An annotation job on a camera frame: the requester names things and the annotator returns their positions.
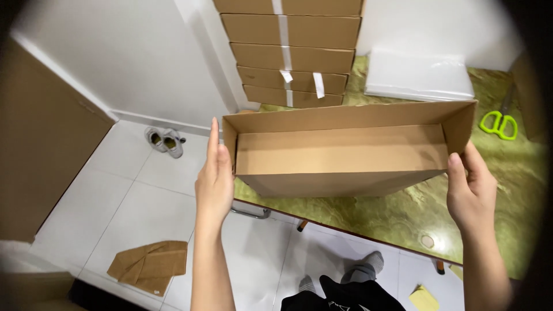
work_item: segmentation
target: white tape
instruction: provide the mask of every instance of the white tape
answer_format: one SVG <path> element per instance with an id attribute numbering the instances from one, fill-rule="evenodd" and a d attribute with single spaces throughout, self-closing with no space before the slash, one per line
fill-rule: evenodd
<path id="1" fill-rule="evenodd" d="M 290 74 L 289 71 L 287 70 L 279 70 L 280 71 L 280 74 L 282 75 L 282 77 L 284 78 L 284 81 L 286 81 L 286 83 L 290 83 L 290 81 L 292 81 L 294 78 L 292 78 L 292 75 Z"/>
<path id="2" fill-rule="evenodd" d="M 322 82 L 322 75 L 320 72 L 313 72 L 313 80 L 315 80 L 315 90 L 317 91 L 317 98 L 325 97 L 325 84 Z"/>
<path id="3" fill-rule="evenodd" d="M 286 105 L 288 107 L 294 107 L 294 93 L 293 93 L 293 91 L 286 90 Z"/>
<path id="4" fill-rule="evenodd" d="M 278 16 L 278 28 L 280 33 L 280 45 L 290 45 L 288 43 L 288 17 L 286 15 Z"/>
<path id="5" fill-rule="evenodd" d="M 275 15 L 282 15 L 282 1 L 281 0 L 273 0 L 273 14 Z"/>
<path id="6" fill-rule="evenodd" d="M 281 45 L 282 48 L 282 60 L 284 60 L 284 70 L 292 70 L 292 56 L 290 56 L 290 47 L 287 45 Z"/>

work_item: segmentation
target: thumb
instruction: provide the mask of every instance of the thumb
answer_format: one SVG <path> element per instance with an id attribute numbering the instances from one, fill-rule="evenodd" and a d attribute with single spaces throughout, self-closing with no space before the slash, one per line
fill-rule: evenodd
<path id="1" fill-rule="evenodd" d="M 217 146 L 217 180 L 230 180 L 232 182 L 232 163 L 231 156 L 225 145 Z"/>
<path id="2" fill-rule="evenodd" d="M 465 175 L 465 167 L 461 161 L 459 154 L 454 152 L 450 154 L 447 160 L 447 179 L 448 189 L 450 194 L 458 193 L 459 191 L 469 190 L 467 184 L 467 176 Z"/>

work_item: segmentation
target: green marble table surface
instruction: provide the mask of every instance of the green marble table surface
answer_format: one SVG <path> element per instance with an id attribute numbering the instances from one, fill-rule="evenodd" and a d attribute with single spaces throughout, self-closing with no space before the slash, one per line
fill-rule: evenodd
<path id="1" fill-rule="evenodd" d="M 366 57 L 356 57 L 343 105 L 407 101 L 364 95 L 366 62 Z M 547 150 L 544 145 L 526 138 L 516 98 L 510 108 L 510 114 L 519 125 L 516 140 L 504 141 L 478 128 L 486 112 L 499 109 L 512 77 L 508 72 L 486 69 L 468 68 L 468 73 L 479 100 L 471 140 L 498 181 L 495 236 L 509 276 L 521 279 L 540 227 Z M 260 111 L 286 109 L 293 108 L 263 104 Z M 462 263 L 461 235 L 446 206 L 445 174 L 380 198 L 261 198 L 238 178 L 234 185 L 234 197 L 238 200 L 409 251 Z M 434 240 L 432 248 L 421 243 L 423 236 Z"/>

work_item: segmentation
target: hand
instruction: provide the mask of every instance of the hand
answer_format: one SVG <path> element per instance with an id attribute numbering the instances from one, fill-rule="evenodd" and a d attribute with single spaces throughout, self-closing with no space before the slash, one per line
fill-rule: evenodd
<path id="1" fill-rule="evenodd" d="M 497 181 L 472 142 L 468 142 L 462 159 L 457 153 L 450 155 L 447 177 L 447 209 L 463 238 L 490 234 L 495 238 L 493 215 Z"/>
<path id="2" fill-rule="evenodd" d="M 234 177 L 228 149 L 219 144 L 217 118 L 211 121 L 207 160 L 198 173 L 195 188 L 196 228 L 220 229 L 234 199 Z"/>

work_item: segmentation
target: forearm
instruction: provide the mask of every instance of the forearm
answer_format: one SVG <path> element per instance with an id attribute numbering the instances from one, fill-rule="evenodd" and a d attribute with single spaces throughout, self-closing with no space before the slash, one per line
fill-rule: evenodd
<path id="1" fill-rule="evenodd" d="M 463 234 L 463 280 L 465 310 L 501 311 L 507 307 L 512 289 L 493 229 L 480 236 Z"/>
<path id="2" fill-rule="evenodd" d="M 192 266 L 191 310 L 235 310 L 220 227 L 196 226 Z"/>

